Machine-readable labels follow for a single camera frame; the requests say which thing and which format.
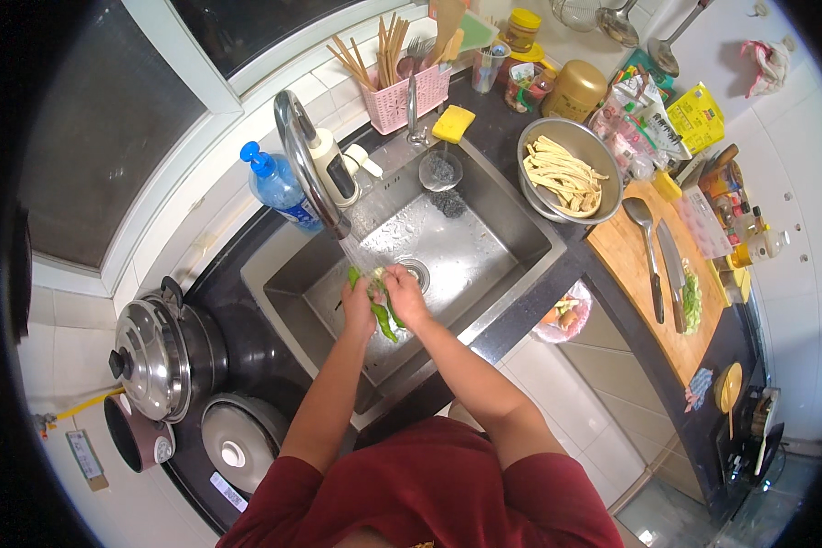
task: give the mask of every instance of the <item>window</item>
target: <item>window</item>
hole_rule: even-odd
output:
[[[118,0],[57,67],[22,160],[35,252],[101,267],[143,184],[206,111]]]
[[[361,0],[171,0],[226,78],[290,34],[358,2]]]

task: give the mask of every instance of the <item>yellow sponge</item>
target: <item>yellow sponge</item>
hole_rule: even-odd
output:
[[[661,195],[666,202],[673,202],[682,197],[680,186],[676,184],[673,178],[664,170],[658,169],[655,172],[655,180],[651,181],[651,184],[655,186],[658,194]]]
[[[463,137],[465,129],[475,119],[473,112],[451,104],[448,110],[432,126],[432,135],[456,145]]]

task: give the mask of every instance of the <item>pink utensil holder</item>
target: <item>pink utensil holder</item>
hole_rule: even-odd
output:
[[[436,65],[418,72],[416,79],[417,116],[422,116],[448,98],[450,70],[439,73]],[[377,73],[372,74],[372,81],[377,81]],[[372,118],[372,126],[381,135],[395,132],[407,125],[407,79],[381,91],[372,92],[362,88],[362,99],[365,101],[368,116]]]

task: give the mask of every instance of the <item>blue pump cap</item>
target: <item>blue pump cap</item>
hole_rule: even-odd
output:
[[[259,177],[267,177],[277,169],[277,162],[268,153],[258,151],[258,143],[250,141],[241,148],[241,159],[250,162],[250,169]]]

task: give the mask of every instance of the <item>red shirt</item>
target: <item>red shirt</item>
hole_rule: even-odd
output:
[[[399,548],[623,547],[574,458],[531,455],[503,472],[493,444],[441,416],[340,458],[325,477],[277,458],[216,546],[332,548],[362,527]]]

